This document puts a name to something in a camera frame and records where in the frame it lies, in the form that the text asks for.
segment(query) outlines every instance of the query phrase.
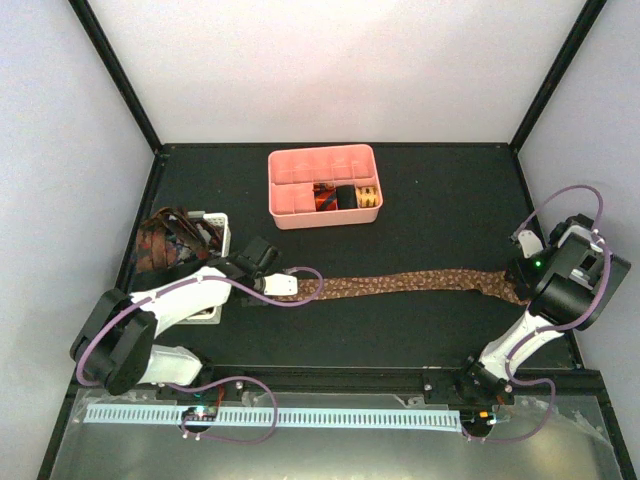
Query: white wall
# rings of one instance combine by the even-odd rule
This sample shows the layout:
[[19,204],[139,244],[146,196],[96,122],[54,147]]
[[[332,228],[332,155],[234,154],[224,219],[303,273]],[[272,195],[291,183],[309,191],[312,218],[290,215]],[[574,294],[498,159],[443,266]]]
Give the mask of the white wall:
[[[600,319],[579,336],[598,368],[640,472],[640,30],[639,2],[609,2],[521,152],[534,200],[589,183],[605,198],[602,233],[634,266]],[[566,194],[542,218],[548,229],[576,211],[595,212],[586,193]]]
[[92,0],[165,142],[507,142],[584,0]]
[[5,0],[2,20],[0,476],[17,480],[36,477],[152,154],[67,2]]

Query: black mat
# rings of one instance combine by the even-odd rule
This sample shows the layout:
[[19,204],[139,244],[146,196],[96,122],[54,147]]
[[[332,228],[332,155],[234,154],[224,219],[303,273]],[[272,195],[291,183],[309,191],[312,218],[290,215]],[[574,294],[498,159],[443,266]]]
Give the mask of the black mat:
[[[232,249],[260,235],[283,251],[283,266],[313,266],[326,277],[504,268],[515,254],[507,237],[527,215],[506,146],[373,147],[385,204],[372,224],[278,230],[267,205],[267,157],[283,148],[277,144],[174,147],[153,210],[224,212]],[[232,299],[220,325],[174,327],[158,343],[194,348],[219,365],[458,366],[521,312],[475,292],[387,294],[292,309]],[[570,365],[563,340],[526,364]]]

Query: pink compartment tray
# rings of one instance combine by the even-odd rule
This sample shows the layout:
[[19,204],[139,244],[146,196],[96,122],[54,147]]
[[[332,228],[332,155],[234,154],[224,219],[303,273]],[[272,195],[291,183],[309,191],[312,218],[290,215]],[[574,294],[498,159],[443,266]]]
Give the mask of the pink compartment tray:
[[[378,189],[371,208],[316,212],[314,183]],[[282,230],[370,223],[382,206],[382,190],[369,145],[278,150],[269,155],[269,212]]]

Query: patterned brown ribbon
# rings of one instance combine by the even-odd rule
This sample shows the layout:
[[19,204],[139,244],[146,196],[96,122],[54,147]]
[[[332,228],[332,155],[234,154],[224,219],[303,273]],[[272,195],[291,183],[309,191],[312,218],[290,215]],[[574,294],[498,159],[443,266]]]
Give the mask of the patterned brown ribbon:
[[[277,299],[284,302],[303,300],[316,288],[318,288],[318,280],[299,280],[297,295],[277,297]],[[484,295],[498,297],[516,305],[527,304],[518,299],[512,285],[504,279],[504,272],[481,272],[458,268],[423,270],[381,277],[327,278],[324,289],[316,300],[421,290],[478,290]]]

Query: white basket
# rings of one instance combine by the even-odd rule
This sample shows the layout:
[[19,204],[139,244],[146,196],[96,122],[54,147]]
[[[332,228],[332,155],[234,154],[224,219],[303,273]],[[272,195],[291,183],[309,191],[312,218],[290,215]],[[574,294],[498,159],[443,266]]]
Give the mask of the white basket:
[[[231,246],[231,229],[229,229],[229,218],[224,213],[204,213],[189,212],[190,219],[203,219],[214,227],[222,227],[222,252],[221,256],[229,255]],[[214,307],[210,311],[197,313],[185,318],[180,325],[217,325],[222,317],[222,307]]]

